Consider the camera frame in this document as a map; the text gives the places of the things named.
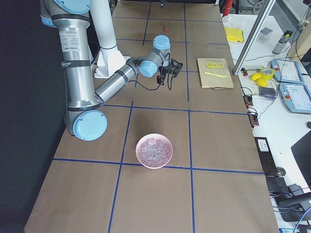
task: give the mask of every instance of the table surface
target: table surface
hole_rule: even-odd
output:
[[[257,16],[250,15],[229,15],[227,22],[233,25],[240,26],[244,30],[244,38],[249,36],[250,30],[256,20]],[[266,67],[270,61],[274,58],[286,58],[287,52],[290,44],[284,47],[283,51],[279,55],[272,54],[274,46],[277,44],[280,36],[283,34],[281,28],[277,24],[273,16],[268,16],[263,25],[273,30],[269,40],[262,43],[259,40],[255,40],[246,60],[255,59],[251,61],[245,61],[245,65],[248,66],[264,66]],[[237,59],[241,50],[244,46],[242,43],[231,43],[229,42],[230,50],[234,59]],[[302,73],[307,73],[303,65],[299,62],[299,59],[293,59],[298,61],[299,68]],[[257,92],[257,85],[255,82],[250,81],[250,77],[244,77],[239,75],[240,81],[243,86],[246,86]],[[305,84],[311,90],[311,78],[308,75],[303,76]],[[270,83],[271,87],[276,89],[273,83]],[[254,96],[253,97],[254,108],[258,111],[259,115],[271,104],[270,100],[263,97]],[[311,121],[311,115],[305,114],[294,114],[287,110],[283,100],[280,95],[275,100],[275,102],[263,113],[259,119],[259,127],[255,127],[253,130],[253,135],[255,137],[266,137],[270,146],[273,159],[276,166],[283,167],[287,174],[284,177],[287,186],[291,184],[298,184],[302,188],[308,187],[304,177],[302,176],[299,167],[293,156],[291,147],[300,138],[302,138],[310,129],[306,126],[306,122]],[[287,228],[294,226],[294,223],[286,223],[282,220],[279,213],[276,213],[277,222],[279,227]]]
[[[218,6],[119,1],[113,23],[119,50],[132,57],[147,54],[168,28],[183,71],[172,91],[129,83],[102,107],[108,128],[101,138],[64,132],[25,232],[277,233],[239,77],[223,91],[200,85],[197,58],[225,58],[233,68]],[[138,80],[156,87],[155,78]],[[147,169],[136,158],[149,133],[173,145],[164,168]]]

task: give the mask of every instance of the white desk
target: white desk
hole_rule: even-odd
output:
[[[231,23],[232,25],[237,25],[240,29],[242,29],[244,31],[244,41],[246,41],[256,20],[256,17],[257,16],[250,15],[229,15],[228,23]],[[278,42],[280,36],[283,34],[283,31],[281,30],[273,16],[267,17],[263,25],[263,28],[264,27],[273,30],[269,40],[265,43],[256,40],[252,48],[250,49],[246,60],[254,59],[261,56],[273,55],[271,51]],[[229,42],[229,45],[232,57],[236,61],[243,49],[244,43]],[[286,57],[287,51],[288,49],[277,56],[270,56],[252,61],[245,61],[243,65],[257,65],[266,67],[272,59]],[[299,64],[302,73],[307,73],[300,62]],[[240,80],[242,84],[246,83],[246,86],[251,89],[258,88],[255,82],[245,81],[245,79],[249,80],[250,77],[243,77],[242,75],[240,75]],[[308,88],[311,89],[310,77],[304,76],[304,81]],[[263,97],[253,97],[254,108],[257,110],[259,115],[267,108],[270,103],[270,100],[267,100]],[[286,184],[291,185],[296,183],[303,188],[307,187],[307,184],[294,159],[293,153],[291,151],[291,146],[310,130],[306,126],[307,121],[311,121],[311,115],[290,113],[286,109],[283,100],[278,95],[278,98],[275,100],[275,102],[268,108],[265,113],[261,115],[259,119],[260,126],[255,127],[255,129],[253,130],[253,135],[255,137],[267,138],[276,166],[283,167],[287,172],[286,176],[284,177]],[[276,213],[276,219],[280,228],[292,228],[295,225],[295,223],[284,222],[280,213]]]

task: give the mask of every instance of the bowl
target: bowl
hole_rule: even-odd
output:
[[[172,158],[173,147],[168,138],[158,133],[142,137],[136,145],[136,157],[147,168],[158,169]]]

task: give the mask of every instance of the wooden cutting board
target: wooden cutting board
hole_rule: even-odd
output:
[[[231,79],[231,73],[228,69],[227,62],[225,58],[198,58],[198,67],[199,67],[199,74],[201,80],[202,88],[233,88],[233,82]],[[223,68],[209,68],[206,66],[208,62],[221,62],[223,63]],[[225,78],[218,78],[213,75],[207,75],[204,72],[210,72],[214,74],[225,75]]]

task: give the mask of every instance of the yellow lemon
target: yellow lemon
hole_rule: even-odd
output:
[[[261,87],[265,87],[268,84],[267,81],[265,81],[262,78],[257,79],[256,83],[257,83],[258,86],[261,86]]]
[[[255,73],[255,74],[252,74],[252,76],[251,76],[251,80],[253,80],[253,81],[256,81],[257,79],[260,79],[260,78],[261,78],[260,73]]]

